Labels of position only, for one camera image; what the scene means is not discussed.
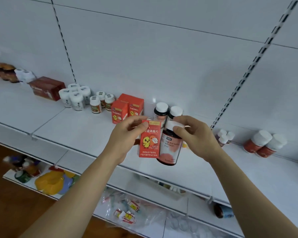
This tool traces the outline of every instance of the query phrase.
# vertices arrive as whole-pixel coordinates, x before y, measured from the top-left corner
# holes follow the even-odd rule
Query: yellow plastic item
[[[73,174],[72,172],[69,172],[67,170],[64,170],[64,173],[66,174],[67,177],[69,178],[73,178],[75,176],[75,174]]]
[[[64,184],[64,173],[59,171],[50,171],[35,180],[37,190],[41,190],[46,195],[55,195]]]

